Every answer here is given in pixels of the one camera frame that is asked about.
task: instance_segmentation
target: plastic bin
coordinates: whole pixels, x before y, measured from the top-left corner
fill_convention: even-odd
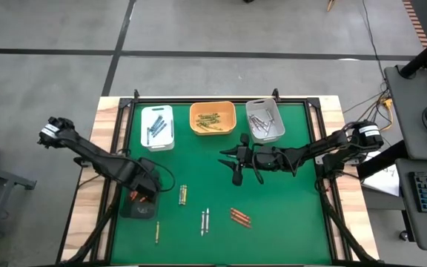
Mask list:
[[[266,131],[258,130],[258,128],[250,121],[250,116],[254,115],[260,118],[263,122],[268,123],[270,117],[266,110],[270,111],[273,117],[274,123],[271,124],[268,134],[265,135]],[[282,123],[281,115],[279,115],[278,106],[274,99],[258,99],[246,102],[246,119],[250,126],[251,136],[253,140],[260,144],[268,142],[275,142],[285,134],[285,126]]]
[[[148,133],[148,128],[162,116],[165,127],[156,135]],[[149,151],[166,151],[174,148],[174,116],[169,105],[143,108],[141,111],[141,145]]]
[[[199,119],[199,115],[209,115],[213,113],[217,113],[220,120],[220,122],[213,126],[221,130],[198,126],[197,120]],[[236,126],[235,105],[229,101],[193,103],[190,111],[190,124],[192,131],[196,135],[208,136],[229,134]]]

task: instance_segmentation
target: white bin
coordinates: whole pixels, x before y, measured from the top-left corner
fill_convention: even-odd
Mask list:
[[[162,116],[166,126],[156,135],[148,133],[148,128]],[[141,145],[149,151],[167,151],[174,148],[174,116],[169,105],[143,108],[141,111]]]
[[[265,135],[265,131],[259,131],[256,126],[251,123],[249,117],[254,115],[260,118],[263,122],[268,123],[270,118],[266,112],[267,109],[270,111],[270,114],[274,119],[274,123],[271,124],[268,135]],[[274,99],[258,99],[246,102],[246,116],[254,142],[260,144],[275,142],[279,140],[283,134],[285,134],[285,126],[282,123],[278,106],[276,105]]]

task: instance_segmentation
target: orange bin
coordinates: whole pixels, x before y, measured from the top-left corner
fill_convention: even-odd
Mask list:
[[[219,120],[217,123],[207,125],[199,124],[202,116],[212,116]],[[229,134],[236,126],[235,105],[232,102],[205,102],[193,103],[190,112],[191,129],[196,135],[220,135]]]

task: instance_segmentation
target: green table surface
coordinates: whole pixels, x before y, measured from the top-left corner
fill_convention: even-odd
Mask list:
[[[243,185],[231,183],[232,171],[219,153],[239,144],[249,133],[244,105],[236,106],[236,127],[228,135],[197,136],[189,126],[190,105],[171,105],[174,149],[150,152],[141,146],[141,110],[134,111],[130,149],[133,158],[146,157],[169,168],[176,177],[172,191],[161,193],[157,216],[135,220],[118,216],[113,264],[325,264],[331,262],[316,174],[312,160],[296,177],[262,171],[260,185],[251,169],[243,170]],[[285,135],[269,145],[299,147],[310,137],[303,105],[281,104]],[[163,187],[171,177],[159,169]],[[187,204],[179,205],[179,186],[188,185]],[[122,202],[128,190],[122,192]],[[251,217],[248,229],[230,218],[230,208]],[[202,237],[201,215],[210,209],[210,228]],[[160,223],[155,244],[156,222]]]

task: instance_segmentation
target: gray bin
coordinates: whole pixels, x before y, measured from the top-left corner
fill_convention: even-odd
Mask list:
[[[250,116],[254,115],[260,118],[263,122],[269,122],[270,117],[266,110],[270,111],[274,123],[271,124],[268,134],[262,128],[258,128],[250,121]],[[258,99],[246,102],[246,119],[250,126],[251,136],[254,142],[265,144],[268,142],[275,142],[285,134],[285,126],[282,123],[281,116],[279,115],[278,106],[274,99]]]

